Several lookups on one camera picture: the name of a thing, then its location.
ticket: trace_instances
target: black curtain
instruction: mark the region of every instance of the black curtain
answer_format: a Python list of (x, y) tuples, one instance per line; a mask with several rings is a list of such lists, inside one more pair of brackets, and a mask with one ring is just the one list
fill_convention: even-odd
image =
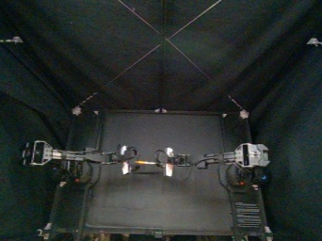
[(255, 142), (270, 148), (265, 194), (274, 240), (322, 237), (321, 67), (322, 48), (309, 46), (253, 112)]

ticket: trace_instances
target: cable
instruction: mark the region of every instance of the cable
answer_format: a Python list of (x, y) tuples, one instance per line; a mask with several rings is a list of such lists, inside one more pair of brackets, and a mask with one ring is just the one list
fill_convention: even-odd
[(191, 176), (191, 172), (192, 172), (192, 165), (190, 167), (187, 167), (187, 176), (184, 178), (178, 178), (180, 181), (186, 181), (190, 176)]
[(164, 150), (156, 150), (155, 151), (155, 158), (156, 158), (156, 162), (159, 162), (159, 163), (162, 163), (162, 161), (159, 159), (160, 153), (166, 154), (166, 156), (167, 156), (167, 153), (166, 153)]
[(200, 160), (198, 163), (194, 163), (194, 165), (196, 166), (198, 164), (200, 164), (202, 162), (204, 162), (204, 161), (207, 161), (207, 160), (214, 160), (214, 161), (217, 161), (217, 162), (214, 162), (214, 163), (219, 163), (219, 159), (218, 159), (218, 158), (215, 158), (215, 157), (209, 157), (209, 158)]

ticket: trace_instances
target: metal frame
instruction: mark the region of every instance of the metal frame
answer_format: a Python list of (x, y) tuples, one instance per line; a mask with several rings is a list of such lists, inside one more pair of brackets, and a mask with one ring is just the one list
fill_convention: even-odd
[[(164, 28), (166, 28), (166, 21), (164, 21), (164, 16), (166, 16), (166, 0), (162, 0), (162, 31), (159, 31), (146, 20), (142, 16), (139, 16), (139, 14), (132, 10), (132, 8), (122, 1), (118, 0), (118, 2), (132, 12), (132, 14), (140, 19), (140, 21), (155, 31), (155, 33), (158, 35), (160, 35), (160, 44), (156, 45), (148, 52), (146, 55), (143, 55), (139, 60), (136, 62), (134, 62), (130, 67), (127, 67), (124, 69), (124, 71), (112, 79), (110, 80), (106, 85), (102, 88), (106, 88), (107, 86), (110, 86), (112, 84), (112, 82), (115, 82), (126, 73), (128, 70), (131, 70), (160, 47), (162, 47), (162, 51), (160, 51), (160, 58), (162, 58), (162, 62), (163, 62), (163, 48), (164, 48), (164, 43), (168, 42), (170, 45), (174, 47), (174, 49), (180, 53), (180, 55), (186, 58), (186, 60), (190, 62), (190, 64), (195, 67), (195, 69), (202, 73), (202, 75), (204, 76), (204, 78), (215, 83), (215, 80), (210, 77), (210, 75), (203, 71), (203, 69), (199, 67), (199, 65), (191, 60), (191, 58), (186, 55), (186, 53), (183, 52), (183, 50), (180, 50), (180, 48), (175, 45), (175, 43), (171, 41), (176, 35), (192, 24), (195, 23), (203, 16), (204, 14), (214, 9), (214, 7), (217, 7), (221, 2), (223, 0), (218, 0), (170, 37), (166, 37), (166, 33), (164, 33)], [(162, 107), (162, 79), (163, 79), (163, 64), (160, 64), (160, 97), (159, 97), (159, 105)], [(219, 88), (219, 91), (223, 93), (223, 95), (226, 95), (226, 97), (229, 98), (229, 100), (237, 105), (237, 107), (243, 110), (245, 108), (242, 107), (242, 105), (238, 103), (238, 101), (233, 98), (233, 96), (222, 89)], [(102, 92), (98, 91), (94, 94), (91, 94), (80, 103), (76, 107), (83, 106), (99, 93)]]
[[(123, 110), (112, 110), (107, 111), (106, 113), (146, 113), (146, 114), (155, 114), (155, 115), (163, 115), (163, 114), (156, 114), (152, 111), (123, 111)], [(168, 114), (184, 114), (184, 115), (218, 115), (218, 113), (206, 113), (206, 112), (171, 112)], [(247, 120), (242, 120), (246, 125), (246, 131), (247, 129)], [(96, 118), (96, 146), (99, 146), (99, 140), (100, 140), (100, 118)], [(223, 141), (223, 153), (226, 152), (226, 124), (225, 124), (225, 118), (222, 118), (222, 141)], [(246, 141), (251, 142), (250, 134), (246, 137)], [(155, 229), (144, 229), (144, 228), (123, 228), (124, 233), (131, 233), (131, 234), (147, 234), (147, 235), (155, 235), (156, 237), (162, 237), (163, 235), (171, 235), (171, 234), (194, 234), (194, 235), (225, 235), (225, 236), (234, 236), (235, 241), (243, 241), (245, 237), (249, 235), (258, 236), (262, 241), (267, 241), (267, 220), (266, 220), (266, 213), (265, 213), (265, 205), (263, 205), (263, 199), (262, 199), (262, 191), (261, 188), (251, 188), (251, 187), (234, 187), (229, 184), (226, 180), (226, 170), (230, 166), (221, 165), (219, 166), (219, 182), (226, 189), (230, 197), (230, 207), (231, 207), (231, 215), (233, 215), (233, 227), (231, 231), (226, 232), (214, 232), (214, 231), (202, 231), (202, 232), (191, 232), (191, 231), (174, 231), (174, 230), (160, 230), (158, 228)], [(91, 193), (94, 190), (94, 186), (96, 185), (99, 181), (99, 176), (100, 176), (100, 166), (99, 169), (95, 171), (91, 182), (87, 183), (86, 185), (60, 185), (56, 188), (56, 193), (55, 193), (55, 200), (54, 200), (54, 210), (52, 210), (52, 215), (51, 215), (51, 221), (50, 221), (50, 226), (51, 228), (48, 230), (44, 230), (43, 235), (48, 240), (54, 240), (55, 236), (59, 233), (71, 233), (75, 237), (76, 241), (82, 240), (83, 234), (86, 233), (119, 233), (122, 232), (122, 229), (115, 228), (115, 229), (108, 229), (104, 230), (102, 228), (94, 228), (94, 227), (86, 227), (86, 219), (87, 219), (87, 214), (88, 214), (88, 201), (91, 198)], [(56, 216), (56, 210), (59, 209), (60, 205), (60, 200), (64, 192), (68, 192), (70, 195), (71, 192), (82, 192), (82, 205), (78, 207), (78, 212), (79, 212), (79, 217), (78, 220), (75, 221), (75, 227), (67, 228), (67, 227), (59, 227), (56, 225), (56, 219), (59, 218)], [(255, 203), (249, 203), (249, 199), (254, 199)], [(261, 225), (258, 227), (253, 227), (251, 229), (249, 228), (241, 228), (239, 225), (239, 219), (238, 219), (238, 206), (237, 202), (243, 202), (246, 204), (255, 205), (255, 208), (259, 210), (259, 215), (255, 218), (261, 218)]]

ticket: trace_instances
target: black fabric enclosure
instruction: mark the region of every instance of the black fabric enclosure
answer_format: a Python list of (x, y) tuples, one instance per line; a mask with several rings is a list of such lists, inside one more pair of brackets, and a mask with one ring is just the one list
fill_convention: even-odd
[(158, 108), (250, 113), (274, 240), (321, 240), (321, 12), (318, 0), (3, 0), (0, 240), (37, 240), (54, 205), (21, 145), (64, 149), (84, 113)]

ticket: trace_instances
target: orange object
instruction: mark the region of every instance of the orange object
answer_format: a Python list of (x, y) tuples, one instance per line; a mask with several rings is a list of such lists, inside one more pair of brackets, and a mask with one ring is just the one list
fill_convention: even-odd
[(146, 162), (146, 161), (139, 160), (139, 161), (136, 161), (136, 164), (155, 165), (158, 163), (156, 162)]

